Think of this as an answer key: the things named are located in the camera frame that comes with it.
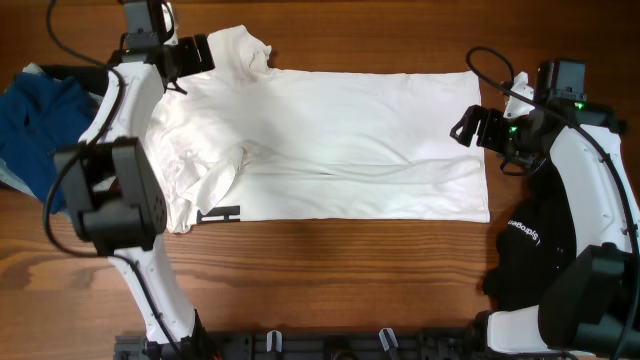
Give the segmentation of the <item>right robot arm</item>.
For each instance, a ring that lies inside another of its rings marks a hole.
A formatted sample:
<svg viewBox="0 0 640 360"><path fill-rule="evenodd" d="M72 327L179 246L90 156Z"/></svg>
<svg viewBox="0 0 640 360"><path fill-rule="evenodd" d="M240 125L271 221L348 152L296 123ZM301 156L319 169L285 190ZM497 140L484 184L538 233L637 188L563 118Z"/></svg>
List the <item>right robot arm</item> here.
<svg viewBox="0 0 640 360"><path fill-rule="evenodd" d="M490 314L484 345L495 353L585 352L611 359L639 356L639 208L619 158L612 113L557 100L512 117L473 105L452 128L524 167L549 169L560 182L547 222L515 220L540 256L531 261L545 286L530 306Z"/></svg>

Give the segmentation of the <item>white t-shirt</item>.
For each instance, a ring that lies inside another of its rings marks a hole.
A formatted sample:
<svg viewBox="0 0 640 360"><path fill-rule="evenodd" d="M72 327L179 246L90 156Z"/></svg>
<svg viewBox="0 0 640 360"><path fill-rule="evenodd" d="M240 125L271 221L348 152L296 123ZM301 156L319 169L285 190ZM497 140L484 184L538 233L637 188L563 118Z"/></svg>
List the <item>white t-shirt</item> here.
<svg viewBox="0 0 640 360"><path fill-rule="evenodd" d="M144 138L170 232L234 206L244 221L489 220L484 153L450 136L481 101L473 73L273 68L243 26L208 44L213 69L164 95Z"/></svg>

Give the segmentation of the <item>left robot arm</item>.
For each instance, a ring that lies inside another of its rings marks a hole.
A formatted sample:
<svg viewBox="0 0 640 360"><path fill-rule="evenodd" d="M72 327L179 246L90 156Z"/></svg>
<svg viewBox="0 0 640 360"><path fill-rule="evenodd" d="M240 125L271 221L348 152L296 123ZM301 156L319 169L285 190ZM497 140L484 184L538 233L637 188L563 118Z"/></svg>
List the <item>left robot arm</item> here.
<svg viewBox="0 0 640 360"><path fill-rule="evenodd" d="M214 359L220 352L177 283L163 233L167 206L141 133L180 69L171 45L117 50L108 88L88 131L54 155L77 236L122 276L142 315L150 359Z"/></svg>

